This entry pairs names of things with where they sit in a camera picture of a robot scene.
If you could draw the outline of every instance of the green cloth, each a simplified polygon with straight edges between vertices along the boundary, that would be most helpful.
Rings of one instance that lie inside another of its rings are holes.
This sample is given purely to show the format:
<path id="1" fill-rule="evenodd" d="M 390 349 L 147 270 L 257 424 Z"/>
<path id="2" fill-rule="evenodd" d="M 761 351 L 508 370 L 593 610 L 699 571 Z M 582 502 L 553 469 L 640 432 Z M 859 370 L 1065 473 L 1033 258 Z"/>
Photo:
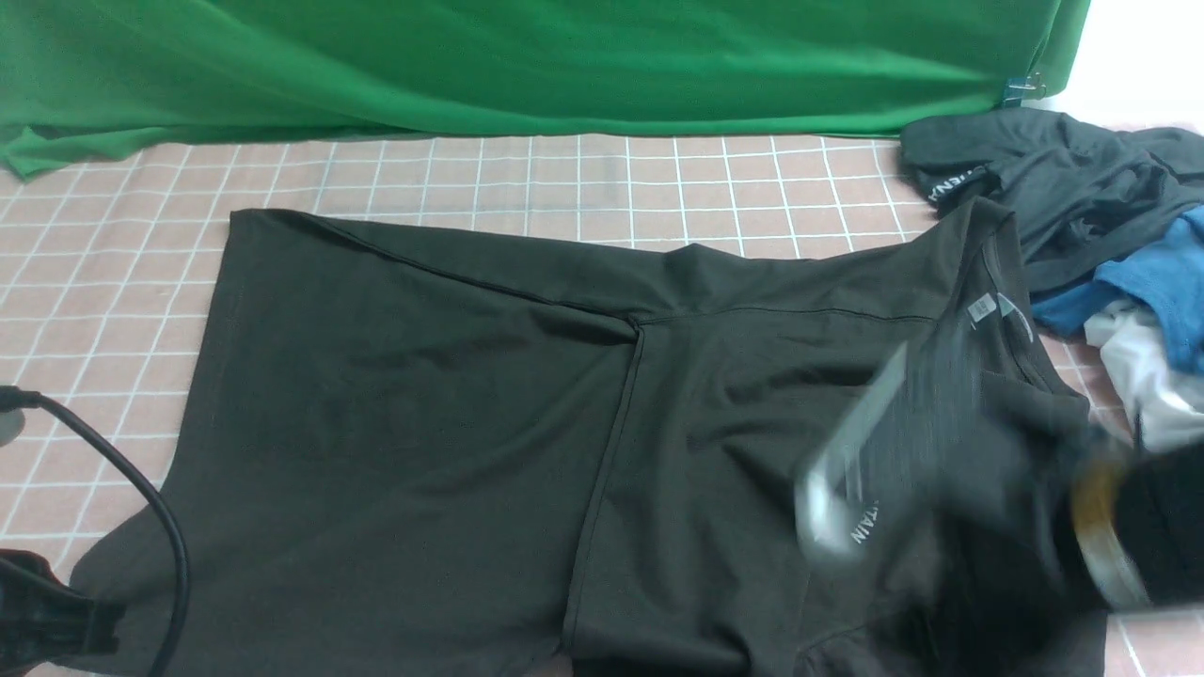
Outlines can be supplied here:
<path id="1" fill-rule="evenodd" d="M 1062 89 L 1088 0 L 0 2 L 0 161 L 405 133 L 892 135 Z"/>

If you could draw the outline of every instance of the binder clip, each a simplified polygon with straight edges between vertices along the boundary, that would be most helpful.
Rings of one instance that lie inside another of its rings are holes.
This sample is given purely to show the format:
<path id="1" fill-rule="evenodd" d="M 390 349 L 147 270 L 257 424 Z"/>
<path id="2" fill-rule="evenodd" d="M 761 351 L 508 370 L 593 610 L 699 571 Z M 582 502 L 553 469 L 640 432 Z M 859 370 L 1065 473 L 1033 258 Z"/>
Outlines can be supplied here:
<path id="1" fill-rule="evenodd" d="M 1009 78 L 1003 88 L 1003 98 L 999 100 L 999 107 L 1019 108 L 1027 100 L 1044 99 L 1046 90 L 1047 88 L 1039 72 L 1026 77 Z"/>

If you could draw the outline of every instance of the pink grid fabric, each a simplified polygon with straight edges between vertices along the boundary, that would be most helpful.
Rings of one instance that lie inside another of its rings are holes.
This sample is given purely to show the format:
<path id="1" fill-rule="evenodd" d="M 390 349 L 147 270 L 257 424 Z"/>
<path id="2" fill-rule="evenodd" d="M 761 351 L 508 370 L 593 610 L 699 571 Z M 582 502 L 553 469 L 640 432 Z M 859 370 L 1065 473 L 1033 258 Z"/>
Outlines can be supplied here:
<path id="1" fill-rule="evenodd" d="M 585 135 L 167 145 L 25 186 L 0 175 L 0 383 L 61 399 L 161 482 L 232 210 L 826 258 L 907 242 L 934 223 L 896 154 L 893 142 L 816 136 Z M 1122 425 L 1098 354 L 1043 342 L 1097 416 Z M 0 454 L 0 547 L 42 553 L 64 579 L 141 505 L 45 416 Z M 1108 675 L 1204 676 L 1204 617 L 1116 619 Z"/>

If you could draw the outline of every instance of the black t-shirt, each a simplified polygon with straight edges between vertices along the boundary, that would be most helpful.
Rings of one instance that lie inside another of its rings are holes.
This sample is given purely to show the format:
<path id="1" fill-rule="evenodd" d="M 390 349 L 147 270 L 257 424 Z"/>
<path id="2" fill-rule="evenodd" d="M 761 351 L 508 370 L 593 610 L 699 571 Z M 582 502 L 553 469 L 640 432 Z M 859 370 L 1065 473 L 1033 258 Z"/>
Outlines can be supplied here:
<path id="1" fill-rule="evenodd" d="M 816 261 L 236 212 L 163 490 L 195 567 L 171 673 L 1099 677 L 1098 618 L 957 631 L 1027 584 L 975 582 L 973 532 L 839 576 L 796 542 L 793 472 L 874 370 L 1001 296 L 1027 314 L 987 201 Z M 988 382 L 1085 417 L 1015 319 Z M 172 577 L 150 513 L 101 540 L 71 583 L 128 604 L 122 647 L 72 665 L 144 672 Z"/>
<path id="2" fill-rule="evenodd" d="M 1003 108 L 914 122 L 902 164 L 943 212 L 985 196 L 1016 212 L 1029 292 L 1056 292 L 1161 239 L 1204 202 L 1204 137 L 1111 131 Z"/>

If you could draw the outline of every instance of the seam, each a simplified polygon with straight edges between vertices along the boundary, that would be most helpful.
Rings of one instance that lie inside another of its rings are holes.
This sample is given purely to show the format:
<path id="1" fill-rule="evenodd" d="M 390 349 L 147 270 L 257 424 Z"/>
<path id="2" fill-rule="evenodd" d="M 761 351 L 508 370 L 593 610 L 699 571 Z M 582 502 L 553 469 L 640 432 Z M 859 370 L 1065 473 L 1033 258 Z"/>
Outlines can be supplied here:
<path id="1" fill-rule="evenodd" d="M 480 279 L 474 279 L 472 277 L 467 277 L 467 276 L 464 276 L 464 275 L 456 275 L 454 272 L 449 272 L 449 271 L 435 267 L 435 266 L 432 266 L 430 264 L 419 263 L 419 261 L 417 261 L 414 259 L 411 259 L 408 257 L 403 257 L 401 254 L 397 254 L 396 252 L 391 252 L 389 249 L 385 249 L 384 247 L 380 247 L 378 245 L 373 245 L 372 242 L 368 242 L 367 240 L 360 237 L 359 235 L 355 235 L 355 234 L 346 230 L 341 225 L 338 225 L 338 222 L 336 219 L 325 219 L 326 223 L 319 223 L 319 222 L 315 220 L 315 217 L 312 217 L 311 214 L 306 214 L 306 213 L 302 213 L 302 212 L 290 212 L 290 213 L 296 213 L 297 216 L 306 217 L 306 220 L 312 222 L 312 225 L 314 225 L 314 226 L 317 226 L 319 229 L 323 229 L 323 230 L 334 230 L 335 232 L 342 235 L 343 237 L 350 240 L 352 242 L 355 242 L 360 247 L 364 247 L 364 248 L 366 248 L 366 249 L 368 249 L 371 252 L 374 252 L 378 255 L 382 255 L 382 257 L 384 257 L 386 259 L 391 259 L 391 260 L 397 261 L 397 263 L 402 263 L 402 264 L 413 266 L 413 267 L 415 267 L 418 270 L 429 272 L 431 275 L 436 275 L 438 277 L 443 277 L 443 278 L 447 278 L 447 279 L 453 279 L 455 282 L 460 282 L 460 283 L 468 284 L 471 287 L 477 287 L 477 288 L 480 288 L 480 289 L 489 289 L 490 292 L 497 292 L 498 294 L 506 294 L 508 296 L 514 296 L 514 298 L 518 298 L 518 299 L 526 299 L 529 301 L 535 301 L 535 302 L 544 304 L 544 305 L 548 305 L 548 306 L 562 306 L 562 307 L 574 308 L 574 310 L 583 311 L 583 312 L 589 312 L 589 313 L 592 313 L 592 314 L 598 314 L 598 316 L 604 316 L 604 317 L 615 317 L 614 313 L 607 312 L 607 311 L 604 311 L 602 308 L 597 308 L 597 307 L 590 306 L 588 304 L 576 304 L 576 302 L 571 302 L 571 301 L 554 301 L 551 299 L 548 299 L 545 296 L 541 296 L 538 294 L 532 294 L 530 292 L 520 292 L 518 289 L 513 289 L 510 287 L 506 287 L 504 284 L 495 284 L 495 283 L 491 283 L 491 282 L 484 282 L 484 281 L 480 281 Z"/>
<path id="2" fill-rule="evenodd" d="M 762 312 L 762 313 L 779 313 L 779 314 L 844 314 L 850 317 L 857 317 L 863 319 L 875 319 L 879 322 L 936 322 L 937 318 L 925 317 L 925 316 L 897 316 L 897 317 L 881 317 L 872 313 L 864 313 L 861 311 L 850 311 L 848 308 L 807 308 L 807 310 L 784 310 L 784 308 L 762 308 L 757 306 L 739 306 L 734 308 L 722 308 L 719 311 L 709 312 L 697 312 L 697 313 L 678 313 L 671 316 L 657 316 L 648 319 L 633 320 L 637 326 L 645 326 L 650 324 L 659 324 L 665 322 L 677 322 L 680 319 L 697 319 L 703 317 L 714 317 L 727 313 L 737 312 Z"/>
<path id="3" fill-rule="evenodd" d="M 627 367 L 627 376 L 622 388 L 622 396 L 615 412 L 614 424 L 610 428 L 610 437 L 607 441 L 606 451 L 598 464 L 598 477 L 594 483 L 594 491 L 590 504 L 585 511 L 585 520 L 582 524 L 582 537 L 577 546 L 577 557 L 573 561 L 572 581 L 568 588 L 567 612 L 571 618 L 566 618 L 561 629 L 561 644 L 563 649 L 569 649 L 577 636 L 577 624 L 582 614 L 582 597 L 585 593 L 585 582 L 589 578 L 590 555 L 594 551 L 594 537 L 597 531 L 597 522 L 602 513 L 602 499 L 607 495 L 610 484 L 610 467 L 618 455 L 619 442 L 627 426 L 627 417 L 631 413 L 631 402 L 636 390 L 636 381 L 639 373 L 639 363 L 644 353 L 644 331 L 638 325 L 633 325 L 637 337 L 631 365 Z"/>
<path id="4" fill-rule="evenodd" d="M 911 611 L 913 611 L 913 607 L 903 604 L 903 605 L 899 605 L 899 606 L 897 606 L 895 608 L 886 610 L 883 613 L 880 613 L 878 616 L 874 616 L 873 618 L 867 618 L 864 622 L 857 623 L 856 625 L 848 625 L 848 626 L 842 628 L 839 630 L 833 630 L 833 631 L 831 631 L 831 632 L 828 632 L 826 635 L 822 635 L 820 638 L 815 640 L 814 642 L 810 642 L 805 647 L 801 648 L 798 650 L 798 655 L 801 658 L 807 658 L 811 652 L 814 652 L 815 649 L 822 647 L 824 644 L 827 644 L 827 643 L 830 643 L 830 642 L 832 642 L 834 640 L 839 640 L 842 637 L 846 637 L 849 635 L 852 635 L 854 632 L 857 632 L 858 630 L 864 630 L 864 629 L 869 628 L 870 625 L 873 625 L 875 623 L 879 623 L 879 622 L 883 622 L 883 620 L 886 620 L 886 619 L 890 619 L 890 618 L 898 618 L 901 616 L 907 614 L 907 613 L 911 613 Z"/>
<path id="5" fill-rule="evenodd" d="M 391 260 L 397 261 L 397 263 L 403 263 L 403 264 L 413 266 L 415 269 L 426 271 L 426 272 L 429 272 L 431 275 L 436 275 L 436 276 L 439 276 L 439 277 L 443 277 L 443 278 L 447 278 L 447 279 L 453 279 L 453 281 L 456 281 L 456 282 L 460 282 L 460 283 L 464 283 L 464 284 L 468 284 L 471 287 L 477 287 L 477 288 L 480 288 L 480 289 L 489 289 L 491 292 L 497 292 L 500 294 L 506 294 L 506 295 L 519 298 L 519 299 L 526 299 L 529 301 L 535 301 L 535 302 L 539 302 L 539 304 L 544 304 L 544 305 L 549 305 L 549 306 L 563 306 L 563 307 L 574 308 L 574 310 L 579 310 L 579 311 L 583 311 L 583 312 L 589 312 L 589 313 L 598 314 L 598 316 L 603 316 L 603 317 L 610 317 L 610 318 L 615 318 L 615 319 L 626 319 L 630 324 L 636 325 L 636 326 L 647 325 L 647 324 L 655 324 L 655 323 L 659 323 L 659 322 L 673 322 L 673 320 L 678 320 L 678 319 L 710 317 L 710 316 L 725 314 L 725 313 L 731 313 L 731 312 L 744 312 L 744 311 L 767 312 L 767 313 L 784 313 L 784 314 L 840 313 L 840 314 L 849 314 L 849 316 L 852 316 L 852 317 L 877 319 L 877 320 L 880 320 L 880 322 L 933 322 L 936 319 L 936 318 L 923 317 L 923 316 L 880 317 L 880 316 L 875 316 L 875 314 L 872 314 L 872 313 L 863 313 L 863 312 L 851 311 L 851 310 L 846 310 L 846 308 L 784 310 L 784 308 L 763 308 L 763 307 L 757 307 L 757 306 L 730 307 L 730 308 L 722 308 L 722 310 L 716 310 L 716 311 L 706 311 L 706 312 L 686 312 L 686 313 L 662 314 L 662 316 L 650 317 L 648 319 L 624 318 L 618 312 L 606 311 L 603 308 L 598 308 L 598 307 L 591 306 L 589 304 L 579 304 L 579 302 L 572 302 L 572 301 L 556 301 L 556 300 L 548 299 L 545 296 L 541 296 L 538 294 L 532 294 L 530 292 L 521 292 L 521 290 L 507 287 L 504 284 L 495 284 L 495 283 L 491 283 L 491 282 L 483 282 L 480 279 L 474 279 L 474 278 L 466 277 L 466 276 L 462 276 L 462 275 L 456 275 L 456 273 L 453 273 L 453 272 L 448 272 L 445 270 L 438 269 L 438 267 L 432 266 L 430 264 L 419 263 L 419 261 L 415 261 L 414 259 L 411 259 L 408 257 L 403 257 L 401 254 L 397 254 L 396 252 L 388 251 L 388 249 L 385 249 L 385 248 L 383 248 L 383 247 L 380 247 L 378 245 L 373 245 L 372 242 L 368 242 L 367 240 L 365 240 L 365 239 L 362 239 L 362 237 L 360 237 L 360 236 L 358 236 L 358 235 L 348 231 L 347 229 L 342 228 L 341 225 L 338 225 L 338 220 L 337 219 L 324 219 L 325 223 L 320 223 L 312 214 L 307 214 L 307 213 L 303 213 L 303 212 L 289 212 L 289 213 L 295 213 L 297 216 L 305 217 L 306 220 L 311 222 L 312 225 L 314 225 L 314 226 L 317 226 L 319 229 L 323 229 L 323 230 L 334 230 L 334 231 L 338 232 L 340 235 L 342 235 L 343 237 L 347 237 L 352 242 L 355 242 L 356 245 L 359 245 L 359 246 L 361 246 L 361 247 L 364 247 L 364 248 L 366 248 L 366 249 L 368 249 L 371 252 L 374 252 L 378 255 L 385 257 L 385 258 L 391 259 Z"/>
<path id="6" fill-rule="evenodd" d="M 996 294 L 1007 292 L 1009 299 L 1011 298 L 1023 299 L 1025 296 L 1028 295 L 1027 290 L 1025 290 L 1023 288 L 1019 290 L 1004 288 L 1009 277 L 1013 279 L 1016 278 L 1016 275 L 1009 275 L 1009 272 L 1015 273 L 1016 271 L 1005 270 L 1007 266 L 1004 266 L 1004 261 L 999 255 L 999 234 L 992 235 L 991 239 L 985 243 L 985 251 L 982 252 L 982 264 L 986 267 L 987 277 L 991 279 L 991 284 L 992 287 L 995 287 Z M 996 279 L 996 275 L 992 271 L 992 267 L 999 269 L 999 277 L 1002 279 Z M 1022 278 L 1023 269 L 1021 269 L 1019 276 Z M 1035 322 L 1035 319 L 1032 317 L 1032 305 L 1029 302 L 1021 301 L 1021 305 L 1016 306 L 1016 310 L 1017 312 L 1025 314 L 1026 319 L 1029 323 Z M 1057 370 L 1054 367 L 1054 363 L 1050 361 L 1049 353 L 1045 351 L 1044 347 L 1038 347 L 1040 346 L 1039 341 L 1034 340 L 1027 343 L 1020 341 L 1019 342 L 1020 345 L 1016 346 L 1013 343 L 1011 338 L 1013 334 L 1014 331 L 1009 329 L 1007 324 L 1004 324 L 1002 334 L 1004 349 L 1007 351 L 1008 357 L 1011 359 L 1013 364 L 1016 365 L 1016 369 L 1020 370 L 1020 373 L 1026 383 L 1034 385 L 1045 393 L 1051 393 L 1055 395 L 1081 396 L 1078 393 L 1075 393 L 1069 385 L 1067 385 L 1066 381 L 1063 381 L 1062 377 L 1057 373 Z M 1028 363 L 1028 366 L 1031 369 L 1026 369 L 1026 365 L 1022 364 L 1021 358 L 1023 358 L 1023 360 Z"/>

